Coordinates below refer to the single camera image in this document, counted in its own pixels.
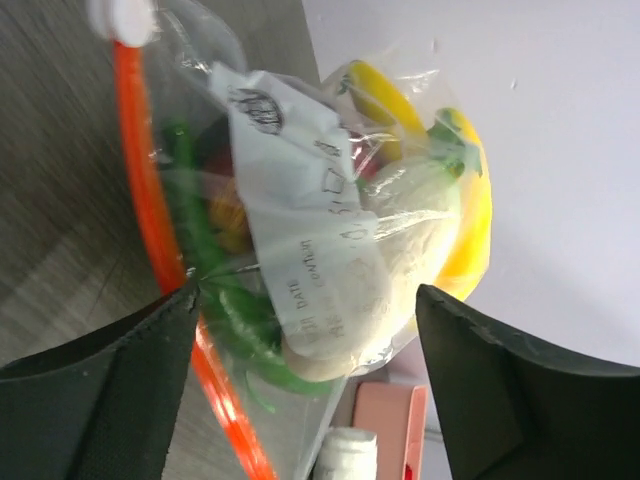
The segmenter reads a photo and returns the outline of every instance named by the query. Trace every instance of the bottle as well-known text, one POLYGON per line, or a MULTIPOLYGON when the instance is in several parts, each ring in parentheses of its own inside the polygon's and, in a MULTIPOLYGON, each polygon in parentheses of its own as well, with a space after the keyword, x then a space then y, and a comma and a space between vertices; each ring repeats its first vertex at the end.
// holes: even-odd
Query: bottle
POLYGON ((335 427, 322 442, 313 480, 375 480, 376 434, 350 427, 335 427))

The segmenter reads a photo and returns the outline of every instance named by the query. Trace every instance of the wood grain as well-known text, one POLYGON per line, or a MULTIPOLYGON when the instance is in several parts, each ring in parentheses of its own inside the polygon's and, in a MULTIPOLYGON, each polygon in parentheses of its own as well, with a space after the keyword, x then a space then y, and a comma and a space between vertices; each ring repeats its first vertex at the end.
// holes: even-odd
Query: wood grain
MULTIPOLYGON (((318 82, 300 0, 203 3, 238 33, 253 68, 318 82)), ((4 364, 112 322, 159 291, 127 188, 110 48, 90 32, 84 1, 1 0, 0 37, 4 364)), ((304 405, 298 415, 310 413, 304 405)), ((246 478, 193 375, 165 478, 246 478)))

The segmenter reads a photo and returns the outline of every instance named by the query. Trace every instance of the clear plastic bag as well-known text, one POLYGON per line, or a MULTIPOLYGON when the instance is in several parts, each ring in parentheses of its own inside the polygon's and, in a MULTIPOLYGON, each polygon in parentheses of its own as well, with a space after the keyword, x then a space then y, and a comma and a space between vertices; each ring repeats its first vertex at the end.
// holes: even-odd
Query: clear plastic bag
POLYGON ((199 280, 196 360, 215 366, 218 396, 205 390, 223 426, 249 413, 243 432, 228 429, 249 470, 251 424, 283 395, 329 398, 386 363, 417 333, 420 284, 449 282, 458 297, 477 284, 490 195, 486 255, 460 251, 481 236, 469 232, 486 161, 437 72, 356 61, 318 91, 247 73, 228 27, 195 2, 160 0, 156 14, 144 49, 152 138, 131 138, 122 118, 125 147, 149 150, 160 186, 142 205, 148 165, 130 167, 134 201, 152 259, 171 264, 154 262, 161 283, 179 283, 182 266, 199 280))

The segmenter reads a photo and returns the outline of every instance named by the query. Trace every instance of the logo on label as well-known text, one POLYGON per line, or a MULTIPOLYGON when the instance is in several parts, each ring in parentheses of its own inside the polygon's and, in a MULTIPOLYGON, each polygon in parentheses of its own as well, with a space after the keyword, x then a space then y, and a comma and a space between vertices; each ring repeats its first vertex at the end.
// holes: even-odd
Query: logo on label
POLYGON ((279 135, 284 116, 276 101, 262 90, 238 88, 229 92, 229 101, 246 114, 256 129, 269 135, 279 135))

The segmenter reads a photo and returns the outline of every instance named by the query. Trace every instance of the white label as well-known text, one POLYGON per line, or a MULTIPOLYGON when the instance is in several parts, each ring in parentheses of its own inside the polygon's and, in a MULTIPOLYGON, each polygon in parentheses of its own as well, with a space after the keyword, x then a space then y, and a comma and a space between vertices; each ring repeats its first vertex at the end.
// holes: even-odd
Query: white label
POLYGON ((359 353, 389 275, 378 218, 360 204, 349 132, 335 111, 266 72, 216 64, 210 89, 228 106, 238 195, 289 346, 313 358, 359 353))

